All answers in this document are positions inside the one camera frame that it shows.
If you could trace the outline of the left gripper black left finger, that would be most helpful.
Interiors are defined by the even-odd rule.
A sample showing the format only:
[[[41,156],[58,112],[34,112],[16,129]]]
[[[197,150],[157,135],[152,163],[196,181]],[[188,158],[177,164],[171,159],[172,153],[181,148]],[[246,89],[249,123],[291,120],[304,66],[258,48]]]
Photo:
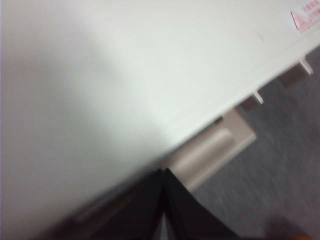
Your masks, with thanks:
[[[99,230],[101,240],[149,240],[160,218],[164,172],[157,170],[142,190]]]

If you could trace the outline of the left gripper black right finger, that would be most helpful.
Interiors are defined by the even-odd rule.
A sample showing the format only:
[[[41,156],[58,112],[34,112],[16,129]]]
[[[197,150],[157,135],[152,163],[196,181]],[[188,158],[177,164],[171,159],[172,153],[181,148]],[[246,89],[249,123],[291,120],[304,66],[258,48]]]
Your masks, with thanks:
[[[169,219],[184,240],[234,240],[239,236],[203,207],[167,168],[164,190]]]

